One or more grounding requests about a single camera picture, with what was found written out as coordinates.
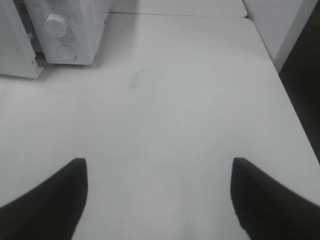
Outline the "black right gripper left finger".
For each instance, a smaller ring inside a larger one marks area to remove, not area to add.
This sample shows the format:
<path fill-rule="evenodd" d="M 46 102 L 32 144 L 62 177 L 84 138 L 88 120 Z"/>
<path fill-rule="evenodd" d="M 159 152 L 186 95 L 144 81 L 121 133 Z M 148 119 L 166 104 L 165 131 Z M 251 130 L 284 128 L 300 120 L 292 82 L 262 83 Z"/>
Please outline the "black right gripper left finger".
<path fill-rule="evenodd" d="M 0 208 L 2 240 L 70 240 L 86 206 L 88 170 L 75 158 Z"/>

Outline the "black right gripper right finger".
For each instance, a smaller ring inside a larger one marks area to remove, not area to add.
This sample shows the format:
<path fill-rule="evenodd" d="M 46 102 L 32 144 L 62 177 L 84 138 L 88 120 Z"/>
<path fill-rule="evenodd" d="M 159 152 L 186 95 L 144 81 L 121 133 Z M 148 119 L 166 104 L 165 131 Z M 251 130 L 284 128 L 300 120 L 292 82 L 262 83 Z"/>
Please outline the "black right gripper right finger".
<path fill-rule="evenodd" d="M 245 158 L 232 162 L 230 197 L 251 240 L 318 240 L 320 207 Z"/>

